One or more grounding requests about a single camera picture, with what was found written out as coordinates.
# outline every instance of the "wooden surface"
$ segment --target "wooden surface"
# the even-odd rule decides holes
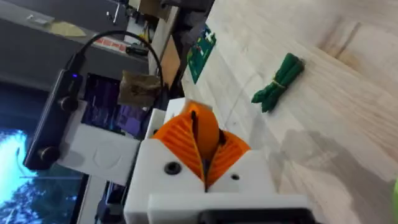
[[[163,54],[165,52],[167,43],[172,33],[172,29],[175,24],[175,20],[178,16],[180,8],[172,6],[170,9],[170,14],[167,20],[159,19],[155,30],[155,36],[152,40],[151,46],[154,48],[157,56],[160,61],[163,58]],[[149,64],[149,75],[155,75],[157,70],[157,65],[154,56],[150,53],[148,55],[148,64]]]
[[[175,48],[173,37],[170,37],[169,41],[167,42],[167,46],[160,64],[162,65],[164,82],[170,88],[181,64],[180,57],[178,56],[177,49]]]
[[[280,194],[305,194],[323,223],[393,223],[398,174],[398,2],[217,0],[218,42],[189,98],[268,155]],[[273,113],[250,102],[287,52],[306,70]]]

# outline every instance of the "yellow paper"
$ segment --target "yellow paper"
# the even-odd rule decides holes
[[[62,35],[64,37],[85,37],[86,34],[79,27],[64,21],[52,22],[50,33]]]

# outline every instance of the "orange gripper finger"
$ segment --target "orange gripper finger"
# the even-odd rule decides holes
[[[153,136],[160,140],[203,182],[205,175],[192,130],[192,116],[183,113],[165,123]]]
[[[236,161],[250,150],[250,146],[234,134],[227,131],[223,131],[223,134],[224,142],[218,146],[207,173],[207,188],[212,186]]]

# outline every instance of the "white panel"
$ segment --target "white panel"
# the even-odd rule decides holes
[[[70,118],[60,145],[61,166],[125,185],[139,141],[100,128],[81,124],[86,103]]]
[[[148,129],[145,134],[145,139],[151,138],[154,135],[154,131],[162,127],[165,115],[166,111],[158,110],[156,108],[152,110],[152,114],[150,116],[148,124]]]
[[[176,115],[179,115],[181,111],[184,109],[185,105],[187,105],[189,102],[194,101],[189,98],[178,98],[174,100],[169,101],[169,105],[167,105],[167,111],[166,111],[166,116],[164,118],[164,123],[168,122],[170,119],[175,117]],[[209,109],[212,109],[211,106],[200,103],[202,105],[207,106]]]
[[[239,180],[233,180],[231,178],[233,174],[238,175]],[[264,152],[255,150],[246,152],[208,191],[273,194],[275,187]]]
[[[124,206],[127,223],[148,223],[147,209],[150,194],[204,192],[203,182],[181,162],[181,173],[168,175],[164,167],[179,159],[157,139],[146,139],[141,143]]]
[[[150,224],[196,224],[209,209],[309,208],[300,195],[267,194],[154,194],[149,200]]]

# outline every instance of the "green bundle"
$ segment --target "green bundle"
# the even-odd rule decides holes
[[[272,111],[278,103],[279,97],[302,71],[304,71],[304,63],[298,57],[288,53],[273,81],[265,89],[254,94],[251,102],[261,103],[263,113]]]

